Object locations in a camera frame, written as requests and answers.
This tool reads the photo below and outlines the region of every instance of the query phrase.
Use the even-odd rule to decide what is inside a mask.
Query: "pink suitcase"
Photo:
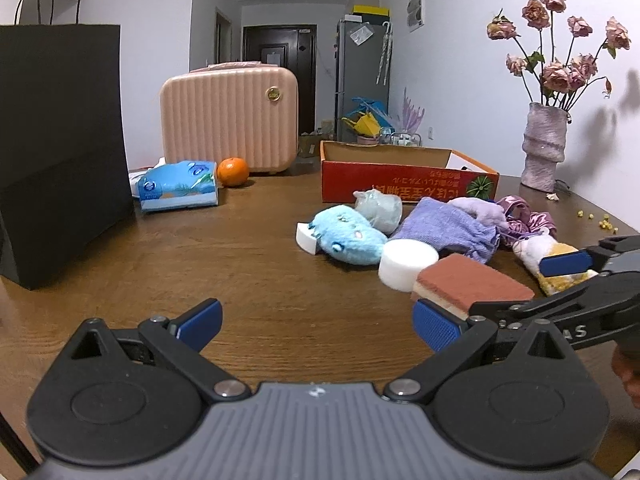
[[[168,163],[244,158],[251,171],[286,170],[298,152],[298,82],[260,62],[225,63],[169,79],[160,92]]]

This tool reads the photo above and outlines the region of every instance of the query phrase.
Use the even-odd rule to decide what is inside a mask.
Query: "white sponge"
[[[420,271],[438,259],[438,251],[428,244],[417,240],[391,240],[382,248],[378,276],[394,290],[411,292]]]
[[[318,254],[318,240],[314,238],[314,230],[309,229],[309,224],[298,224],[296,229],[296,242],[303,251],[309,254]]]

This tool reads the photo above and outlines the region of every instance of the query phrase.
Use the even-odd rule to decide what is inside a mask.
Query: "human hand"
[[[611,368],[621,380],[625,391],[634,406],[640,409],[640,374],[634,370],[640,370],[640,363],[625,357],[620,351],[620,346],[616,346],[611,359]]]

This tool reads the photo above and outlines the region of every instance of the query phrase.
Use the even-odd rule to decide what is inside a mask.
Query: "orange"
[[[226,158],[218,165],[216,176],[223,186],[242,186],[249,178],[249,166],[244,158]]]

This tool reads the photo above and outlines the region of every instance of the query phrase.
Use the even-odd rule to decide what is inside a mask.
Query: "brown tabletop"
[[[604,211],[577,196],[518,189],[503,177],[498,196],[520,194],[548,210],[559,240],[583,247],[607,235]],[[151,314],[175,317],[208,297],[224,305],[222,332],[203,354],[255,386],[261,380],[373,381],[378,387],[430,354],[414,334],[408,294],[386,288],[377,272],[310,256],[295,242],[297,222],[327,207],[315,164],[222,190],[217,208],[165,212],[112,229],[57,282],[30,292],[0,280],[0,411],[31,449],[27,400],[78,324],[101,317],[134,327]],[[585,212],[584,218],[577,211]],[[593,213],[595,220],[588,220]],[[616,219],[620,234],[634,231]],[[491,262],[538,293],[510,251]],[[611,423],[596,464],[613,475],[640,447],[640,411],[610,370],[612,345],[580,352],[609,398]],[[21,477],[0,450],[0,473]]]

